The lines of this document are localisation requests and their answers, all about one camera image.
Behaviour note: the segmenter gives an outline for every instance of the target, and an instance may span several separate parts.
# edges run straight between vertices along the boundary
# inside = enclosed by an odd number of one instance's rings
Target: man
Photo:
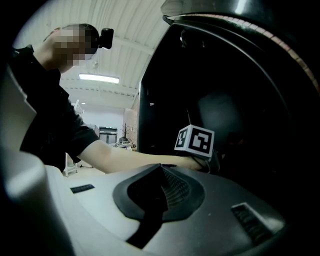
[[[89,24],[57,28],[35,52],[32,46],[15,49],[9,61],[27,101],[36,110],[21,150],[38,156],[46,165],[65,168],[65,152],[105,173],[162,163],[198,170],[190,157],[150,155],[114,148],[86,126],[60,86],[61,73],[88,60],[98,49],[99,33]]]

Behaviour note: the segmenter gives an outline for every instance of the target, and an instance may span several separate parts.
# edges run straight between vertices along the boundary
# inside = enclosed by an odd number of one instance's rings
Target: curved ceiling
[[[160,11],[164,0],[51,0],[25,24],[14,47],[37,49],[52,30],[67,24],[89,23],[100,32],[114,29],[110,50],[99,49],[91,60],[61,75],[70,100],[92,105],[131,108],[142,75],[169,27]],[[119,78],[119,84],[80,80],[80,73]]]

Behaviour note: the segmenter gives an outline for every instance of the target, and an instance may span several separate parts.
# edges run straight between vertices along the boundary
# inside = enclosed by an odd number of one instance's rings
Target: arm
[[[171,164],[199,170],[201,166],[190,157],[152,155],[110,147],[97,140],[85,148],[78,158],[104,173],[115,173],[135,169],[149,164]]]

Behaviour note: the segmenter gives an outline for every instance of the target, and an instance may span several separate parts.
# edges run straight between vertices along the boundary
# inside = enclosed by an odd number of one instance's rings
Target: white wall
[[[98,127],[115,127],[118,128],[117,139],[123,136],[122,125],[124,121],[124,109],[112,108],[102,105],[80,105],[84,109],[83,121],[87,125],[96,125]]]

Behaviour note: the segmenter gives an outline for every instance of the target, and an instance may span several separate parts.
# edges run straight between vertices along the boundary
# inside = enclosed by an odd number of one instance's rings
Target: cable
[[[191,120],[190,120],[189,110],[188,110],[188,109],[186,109],[186,112],[187,112],[187,114],[188,114],[189,125],[191,125]]]

